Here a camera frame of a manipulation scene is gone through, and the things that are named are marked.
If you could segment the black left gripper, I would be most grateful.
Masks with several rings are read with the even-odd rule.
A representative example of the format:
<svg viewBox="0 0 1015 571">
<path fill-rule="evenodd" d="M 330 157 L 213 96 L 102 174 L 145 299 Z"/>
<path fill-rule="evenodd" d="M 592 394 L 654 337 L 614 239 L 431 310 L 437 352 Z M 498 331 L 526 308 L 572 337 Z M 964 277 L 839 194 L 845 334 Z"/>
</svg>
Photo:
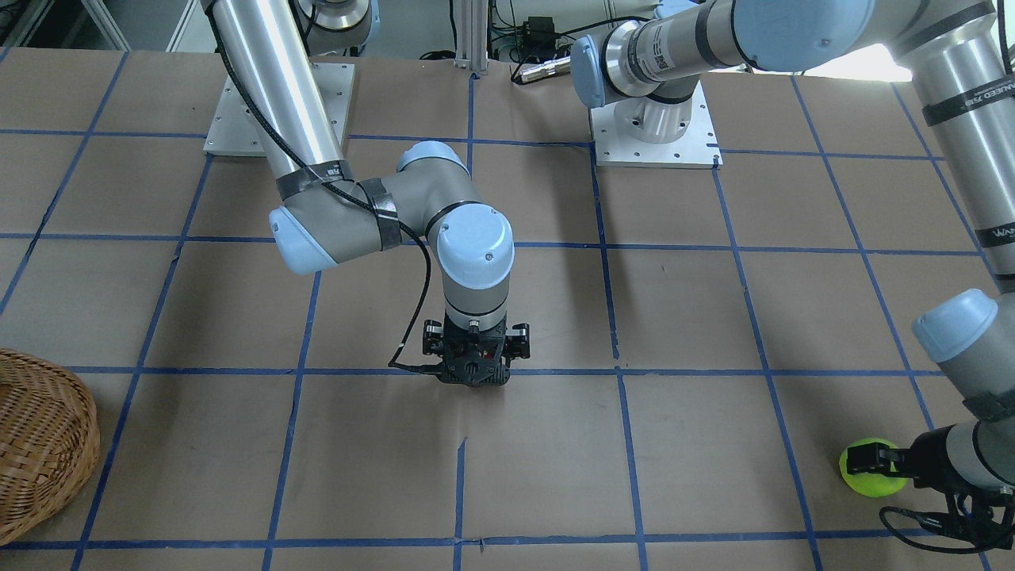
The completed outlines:
<svg viewBox="0 0 1015 571">
<path fill-rule="evenodd" d="M 918 436 L 909 449 L 859 443 L 845 450 L 845 473 L 911 477 L 913 488 L 972 492 L 992 488 L 992 473 L 975 452 L 970 427 L 939 427 Z"/>
</svg>

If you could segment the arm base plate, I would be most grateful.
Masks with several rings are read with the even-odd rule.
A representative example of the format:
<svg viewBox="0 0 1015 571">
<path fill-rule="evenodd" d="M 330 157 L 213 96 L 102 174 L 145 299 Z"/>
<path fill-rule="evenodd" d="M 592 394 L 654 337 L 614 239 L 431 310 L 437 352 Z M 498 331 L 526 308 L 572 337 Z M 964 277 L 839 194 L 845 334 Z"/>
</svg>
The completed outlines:
<svg viewBox="0 0 1015 571">
<path fill-rule="evenodd" d="M 327 118 L 339 141 L 339 148 L 346 147 L 346 122 L 349 118 L 355 65 L 351 63 L 314 63 L 312 73 L 319 87 Z M 238 94 L 235 84 L 226 79 L 224 90 L 213 114 L 203 149 L 216 156 L 233 158 L 264 158 L 264 144 L 270 138 Z"/>
<path fill-rule="evenodd" d="M 591 109 L 597 163 L 605 167 L 710 169 L 724 163 L 700 81 L 688 100 L 627 98 Z"/>
</svg>

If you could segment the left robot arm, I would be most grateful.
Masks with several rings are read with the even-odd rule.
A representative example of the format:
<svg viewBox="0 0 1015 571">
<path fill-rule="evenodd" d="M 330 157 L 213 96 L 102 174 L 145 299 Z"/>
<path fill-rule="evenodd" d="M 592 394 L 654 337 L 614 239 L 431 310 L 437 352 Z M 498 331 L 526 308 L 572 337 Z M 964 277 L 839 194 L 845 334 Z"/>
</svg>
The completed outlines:
<svg viewBox="0 0 1015 571">
<path fill-rule="evenodd" d="M 704 113 L 700 160 L 737 238 L 779 388 L 819 373 L 901 397 L 907 483 L 1013 490 L 1013 83 L 992 1 L 684 1 L 578 35 L 599 166 Z"/>
</svg>

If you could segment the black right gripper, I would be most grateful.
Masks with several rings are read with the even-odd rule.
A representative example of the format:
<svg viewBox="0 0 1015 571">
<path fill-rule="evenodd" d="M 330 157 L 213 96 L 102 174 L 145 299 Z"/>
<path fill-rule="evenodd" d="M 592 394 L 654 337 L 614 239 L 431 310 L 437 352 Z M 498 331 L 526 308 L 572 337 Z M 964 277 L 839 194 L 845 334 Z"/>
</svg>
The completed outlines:
<svg viewBox="0 0 1015 571">
<path fill-rule="evenodd" d="M 435 376 L 443 383 L 504 385 L 510 379 L 507 361 L 530 358 L 530 325 L 518 323 L 507 329 L 503 318 L 493 328 L 472 330 L 460 328 L 446 314 L 443 322 L 424 322 L 421 353 L 442 358 Z"/>
</svg>

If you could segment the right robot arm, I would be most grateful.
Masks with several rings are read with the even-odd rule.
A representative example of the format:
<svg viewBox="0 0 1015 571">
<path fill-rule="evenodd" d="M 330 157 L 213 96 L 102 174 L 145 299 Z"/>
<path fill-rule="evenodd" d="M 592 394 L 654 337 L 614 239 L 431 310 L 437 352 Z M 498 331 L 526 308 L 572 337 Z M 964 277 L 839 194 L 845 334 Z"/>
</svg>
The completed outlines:
<svg viewBox="0 0 1015 571">
<path fill-rule="evenodd" d="M 377 27 L 371 1 L 204 1 L 216 47 L 256 126 L 279 192 L 268 216 L 286 266 L 316 274 L 413 242 L 425 281 L 441 276 L 442 320 L 424 323 L 429 365 L 393 368 L 447 384 L 504 385 L 530 357 L 530 328 L 507 325 L 515 236 L 507 217 L 480 196 L 467 163 L 446 142 L 422 140 L 383 176 L 363 166 L 327 111 L 318 73 L 327 52 L 361 47 Z"/>
</svg>

